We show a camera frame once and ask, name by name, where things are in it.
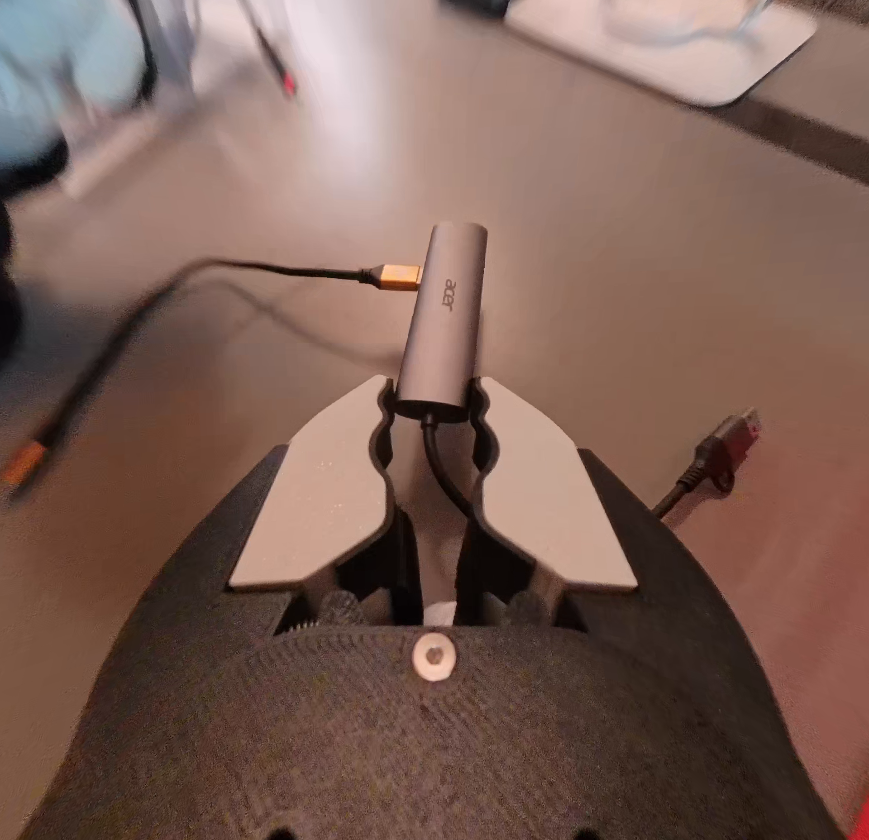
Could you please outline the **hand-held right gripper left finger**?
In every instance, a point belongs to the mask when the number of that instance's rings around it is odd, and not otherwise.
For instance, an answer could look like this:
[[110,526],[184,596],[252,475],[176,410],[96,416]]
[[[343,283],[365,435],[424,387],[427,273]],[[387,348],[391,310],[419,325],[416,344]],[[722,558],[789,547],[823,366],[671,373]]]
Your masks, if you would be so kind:
[[375,375],[288,442],[229,577],[234,592],[326,592],[395,518],[394,383]]

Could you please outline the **instruction sign on stand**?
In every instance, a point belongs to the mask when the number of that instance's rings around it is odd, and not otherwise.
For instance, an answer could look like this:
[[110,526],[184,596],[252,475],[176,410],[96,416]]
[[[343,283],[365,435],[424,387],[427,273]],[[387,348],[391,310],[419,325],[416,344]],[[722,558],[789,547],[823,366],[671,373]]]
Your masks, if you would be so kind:
[[554,52],[705,108],[743,96],[818,27],[775,0],[511,0],[505,22]]

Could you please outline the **grey USB hub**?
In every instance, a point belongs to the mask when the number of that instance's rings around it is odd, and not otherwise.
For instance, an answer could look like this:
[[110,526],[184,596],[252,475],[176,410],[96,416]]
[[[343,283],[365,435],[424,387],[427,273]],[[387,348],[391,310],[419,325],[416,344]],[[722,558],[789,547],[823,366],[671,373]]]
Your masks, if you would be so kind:
[[487,229],[444,222],[433,228],[396,387],[396,413],[461,423],[474,374]]

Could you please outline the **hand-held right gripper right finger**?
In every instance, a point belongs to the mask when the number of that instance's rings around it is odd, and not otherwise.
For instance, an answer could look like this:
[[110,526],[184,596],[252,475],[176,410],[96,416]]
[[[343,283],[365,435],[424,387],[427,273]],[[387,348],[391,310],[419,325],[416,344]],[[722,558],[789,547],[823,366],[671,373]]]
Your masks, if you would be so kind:
[[494,439],[478,510],[495,539],[533,565],[545,592],[632,592],[638,580],[578,448],[558,424],[491,377],[480,421]]

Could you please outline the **clear plastic bin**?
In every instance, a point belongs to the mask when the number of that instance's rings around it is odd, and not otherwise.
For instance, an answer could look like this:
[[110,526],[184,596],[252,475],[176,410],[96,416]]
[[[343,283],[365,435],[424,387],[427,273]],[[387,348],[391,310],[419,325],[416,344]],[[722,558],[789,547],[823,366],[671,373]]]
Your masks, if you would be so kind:
[[324,0],[141,0],[158,65],[146,107],[114,115],[77,108],[65,123],[64,194],[79,200],[169,127],[252,74],[289,99],[316,96],[315,71],[335,58],[338,32]]

